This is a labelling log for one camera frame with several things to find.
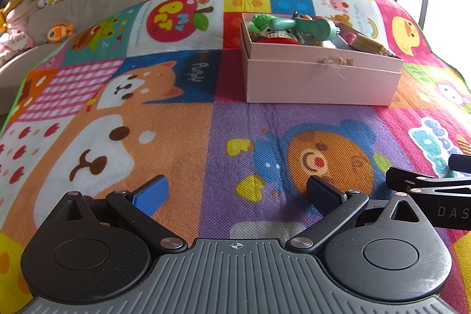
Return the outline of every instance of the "grooved gray plate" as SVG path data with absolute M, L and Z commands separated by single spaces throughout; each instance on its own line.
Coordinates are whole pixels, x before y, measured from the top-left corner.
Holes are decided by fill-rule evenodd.
M 196 240 L 164 255 L 149 277 L 126 294 L 92 305 L 36 298 L 22 314 L 441 314 L 439 298 L 406 305 L 371 303 L 348 294 L 316 258 L 281 248 L 277 240 Z

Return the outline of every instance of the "colorful quilt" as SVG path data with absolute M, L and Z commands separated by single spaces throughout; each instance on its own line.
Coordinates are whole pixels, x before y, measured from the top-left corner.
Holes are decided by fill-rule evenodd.
M 400 56 L 392 105 L 246 104 L 242 12 L 295 11 L 349 24 Z M 0 138 L 0 313 L 31 299 L 20 257 L 67 191 L 103 198 L 164 174 L 170 197 L 154 218 L 189 243 L 286 241 L 321 217 L 304 197 L 310 175 L 375 199 L 392 194 L 391 166 L 461 175 L 447 159 L 471 154 L 470 112 L 460 74 L 390 0 L 135 5 L 64 42 L 24 80 Z M 471 235 L 437 231 L 454 262 L 442 297 L 468 313 Z

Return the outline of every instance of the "green toy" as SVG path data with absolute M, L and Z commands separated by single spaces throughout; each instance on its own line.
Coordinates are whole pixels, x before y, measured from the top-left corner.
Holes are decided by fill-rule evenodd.
M 276 16 L 270 14 L 257 14 L 252 18 L 252 22 L 247 26 L 247 30 L 255 34 L 262 34 L 268 28 L 268 24 Z
M 292 29 L 298 32 L 303 32 L 312 35 L 315 40 L 326 41 L 332 40 L 336 34 L 340 32 L 334 22 L 330 19 L 319 18 L 309 20 L 304 18 L 293 17 L 291 19 L 275 18 L 275 21 L 270 21 L 269 27 L 273 31 Z

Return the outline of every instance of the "crocheted toy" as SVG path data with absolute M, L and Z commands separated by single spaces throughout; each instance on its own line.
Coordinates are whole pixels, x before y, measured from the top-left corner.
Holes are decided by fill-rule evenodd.
M 270 22 L 272 19 L 276 19 L 276 16 L 271 14 L 254 15 L 252 22 L 247 26 L 247 30 L 249 31 L 250 38 L 253 42 L 301 44 L 300 37 L 293 31 L 271 31 L 268 28 L 268 22 Z

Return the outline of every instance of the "yellow duck print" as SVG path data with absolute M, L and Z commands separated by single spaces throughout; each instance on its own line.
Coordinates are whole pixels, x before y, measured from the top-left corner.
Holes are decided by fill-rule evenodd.
M 395 16 L 392 20 L 392 35 L 403 53 L 414 56 L 412 47 L 419 46 L 420 36 L 417 28 L 410 20 Z

